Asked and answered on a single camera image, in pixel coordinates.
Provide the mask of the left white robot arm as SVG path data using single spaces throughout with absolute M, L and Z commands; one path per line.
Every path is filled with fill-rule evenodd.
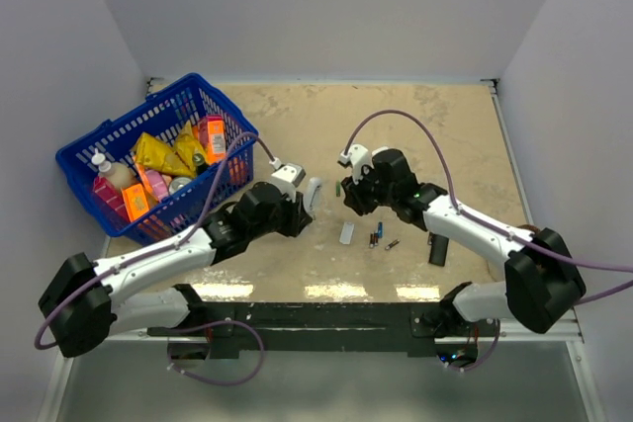
M 319 178 L 293 193 L 258 182 L 237 202 L 208 213 L 201 226 L 113 258 L 67 258 L 38 302 L 53 345 L 75 358 L 111 335 L 143 327 L 198 333 L 205 311 L 195 296 L 176 288 L 150 294 L 147 288 L 238 256 L 264 235 L 299 236 L 314 220 L 321 188 Z

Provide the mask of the white battery cover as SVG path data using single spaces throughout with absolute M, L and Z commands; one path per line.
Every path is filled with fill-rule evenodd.
M 352 241 L 355 225 L 353 222 L 345 221 L 342 225 L 339 235 L 339 242 L 343 245 L 349 245 Z

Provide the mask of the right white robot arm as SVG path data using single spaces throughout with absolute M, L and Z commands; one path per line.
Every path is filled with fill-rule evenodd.
M 341 187 L 345 205 L 357 214 L 388 208 L 402 222 L 458 243 L 498 270 L 499 281 L 463 283 L 440 301 L 426 318 L 437 335 L 461 336 L 485 319 L 514 319 L 544 334 L 586 295 L 557 232 L 532 233 L 452 201 L 447 190 L 419 182 L 397 149 L 371 152 L 354 144 L 338 162 L 351 171 Z

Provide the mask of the white remote control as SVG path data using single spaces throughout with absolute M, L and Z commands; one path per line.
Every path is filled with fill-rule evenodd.
M 316 211 L 321 200 L 321 191 L 322 178 L 311 177 L 303 195 L 304 210 L 311 218 L 316 217 Z

